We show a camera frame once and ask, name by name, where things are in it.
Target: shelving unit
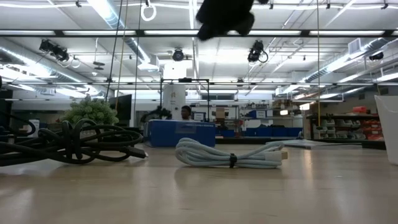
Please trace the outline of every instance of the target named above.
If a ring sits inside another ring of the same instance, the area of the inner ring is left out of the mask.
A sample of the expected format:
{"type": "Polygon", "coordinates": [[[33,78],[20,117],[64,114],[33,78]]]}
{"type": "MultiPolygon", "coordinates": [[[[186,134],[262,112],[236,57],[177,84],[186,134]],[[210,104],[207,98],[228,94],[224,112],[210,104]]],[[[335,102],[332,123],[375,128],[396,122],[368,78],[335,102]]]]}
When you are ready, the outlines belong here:
{"type": "Polygon", "coordinates": [[[318,116],[307,116],[310,120],[310,140],[329,141],[374,141],[382,140],[382,129],[379,116],[368,114],[344,114],[320,116],[321,126],[318,127],[318,116]]]}

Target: shelf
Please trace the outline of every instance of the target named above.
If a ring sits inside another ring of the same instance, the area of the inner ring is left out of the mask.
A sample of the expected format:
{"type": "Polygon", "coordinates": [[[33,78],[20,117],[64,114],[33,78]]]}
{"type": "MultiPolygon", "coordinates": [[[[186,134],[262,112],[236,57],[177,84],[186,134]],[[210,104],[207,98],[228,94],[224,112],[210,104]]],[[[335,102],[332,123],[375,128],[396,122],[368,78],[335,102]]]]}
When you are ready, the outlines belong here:
{"type": "MultiPolygon", "coordinates": [[[[321,119],[379,119],[379,116],[371,114],[342,114],[333,116],[320,116],[321,119]]],[[[318,119],[317,115],[308,115],[307,119],[318,119]]]]}

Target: cable tie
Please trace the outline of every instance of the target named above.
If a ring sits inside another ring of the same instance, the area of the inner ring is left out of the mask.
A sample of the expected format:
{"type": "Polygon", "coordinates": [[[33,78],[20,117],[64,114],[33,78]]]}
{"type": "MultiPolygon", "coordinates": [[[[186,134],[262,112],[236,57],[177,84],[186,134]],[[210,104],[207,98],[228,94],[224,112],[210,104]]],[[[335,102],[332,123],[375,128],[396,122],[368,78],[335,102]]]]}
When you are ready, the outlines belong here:
{"type": "Polygon", "coordinates": [[[231,153],[229,156],[229,168],[233,168],[235,166],[235,162],[238,161],[238,158],[235,156],[235,154],[231,153]]]}

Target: potted plant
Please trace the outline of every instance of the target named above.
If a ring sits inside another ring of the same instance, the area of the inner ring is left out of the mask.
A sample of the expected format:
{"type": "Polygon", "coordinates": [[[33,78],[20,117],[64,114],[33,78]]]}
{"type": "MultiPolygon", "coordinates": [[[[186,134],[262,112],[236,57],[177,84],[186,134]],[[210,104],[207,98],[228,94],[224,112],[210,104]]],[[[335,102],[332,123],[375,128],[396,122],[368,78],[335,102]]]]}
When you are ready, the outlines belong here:
{"type": "Polygon", "coordinates": [[[94,99],[87,96],[79,103],[73,102],[70,104],[71,109],[65,112],[62,121],[69,121],[76,124],[83,118],[90,119],[97,124],[114,124],[119,120],[116,117],[117,112],[112,110],[109,103],[104,100],[94,99]]]}

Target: wooden table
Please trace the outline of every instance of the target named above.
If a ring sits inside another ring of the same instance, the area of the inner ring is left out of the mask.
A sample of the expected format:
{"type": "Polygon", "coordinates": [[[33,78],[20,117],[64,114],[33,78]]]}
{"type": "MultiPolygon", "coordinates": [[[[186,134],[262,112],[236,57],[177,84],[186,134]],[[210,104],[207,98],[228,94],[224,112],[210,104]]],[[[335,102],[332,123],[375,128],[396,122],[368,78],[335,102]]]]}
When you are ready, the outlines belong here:
{"type": "Polygon", "coordinates": [[[259,170],[187,167],[173,149],[146,150],[146,160],[0,167],[1,223],[398,221],[398,167],[386,151],[284,149],[289,159],[280,169],[259,170]]]}

